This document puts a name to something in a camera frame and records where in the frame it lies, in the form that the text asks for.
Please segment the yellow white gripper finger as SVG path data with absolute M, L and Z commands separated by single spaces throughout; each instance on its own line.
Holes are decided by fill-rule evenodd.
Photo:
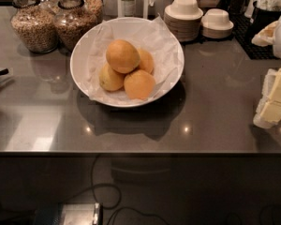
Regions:
M 251 39 L 251 43 L 260 47 L 266 47 L 274 44 L 274 30 L 278 24 L 278 21 L 271 22 L 263 29 L 261 29 Z
M 281 68 L 268 70 L 261 94 L 253 123 L 260 128 L 272 128 L 281 121 Z

